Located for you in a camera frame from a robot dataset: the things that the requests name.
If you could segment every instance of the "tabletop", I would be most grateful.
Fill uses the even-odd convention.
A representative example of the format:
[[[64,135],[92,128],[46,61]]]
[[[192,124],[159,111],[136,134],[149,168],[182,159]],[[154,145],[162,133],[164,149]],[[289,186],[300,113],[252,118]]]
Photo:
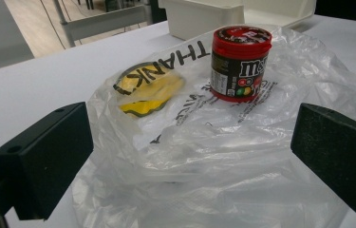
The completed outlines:
[[[314,15],[293,29],[321,40],[356,73],[356,21]],[[118,71],[182,42],[163,22],[0,68],[0,145],[58,107],[88,101]],[[69,189],[47,221],[19,221],[13,210],[7,220],[9,227],[78,227]],[[353,211],[341,227],[356,227]]]

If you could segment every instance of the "floor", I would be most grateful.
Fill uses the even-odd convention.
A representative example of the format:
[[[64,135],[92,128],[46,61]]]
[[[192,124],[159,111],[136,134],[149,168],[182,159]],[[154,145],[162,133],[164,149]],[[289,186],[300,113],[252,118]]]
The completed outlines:
[[[35,58],[69,48],[53,0],[5,0],[5,2]],[[94,9],[88,9],[84,0],[81,0],[81,5],[78,4],[78,0],[60,0],[59,2],[67,21],[105,13],[104,0],[94,0]],[[133,3],[137,5],[141,2],[136,0]],[[117,9],[116,1],[111,5],[111,9]],[[109,31],[77,41],[75,44],[76,46],[87,44],[144,26],[146,23]]]

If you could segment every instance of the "white container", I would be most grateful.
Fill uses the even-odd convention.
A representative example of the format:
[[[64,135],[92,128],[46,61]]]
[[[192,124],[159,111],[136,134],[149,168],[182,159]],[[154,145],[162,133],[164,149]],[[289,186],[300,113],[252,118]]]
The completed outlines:
[[[188,40],[229,25],[292,27],[314,14],[316,0],[159,0],[159,7],[170,33]]]

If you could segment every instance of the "plastic bag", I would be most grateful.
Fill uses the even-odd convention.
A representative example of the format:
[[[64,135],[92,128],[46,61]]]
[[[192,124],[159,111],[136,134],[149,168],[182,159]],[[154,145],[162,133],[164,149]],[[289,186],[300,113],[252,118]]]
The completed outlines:
[[[88,102],[95,151],[72,183],[83,227],[339,227],[348,207],[290,139],[301,103],[356,120],[356,74],[316,39],[257,26],[273,40],[251,103],[209,91],[211,32],[142,61],[184,80],[149,115],[121,111],[120,75],[98,88]]]

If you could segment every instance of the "brown candy jar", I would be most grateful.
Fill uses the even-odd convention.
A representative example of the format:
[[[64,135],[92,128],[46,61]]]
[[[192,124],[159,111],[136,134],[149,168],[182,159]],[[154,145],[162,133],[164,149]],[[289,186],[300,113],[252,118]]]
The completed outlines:
[[[272,35],[247,26],[214,32],[211,91],[228,102],[249,102],[257,97],[263,79]]]

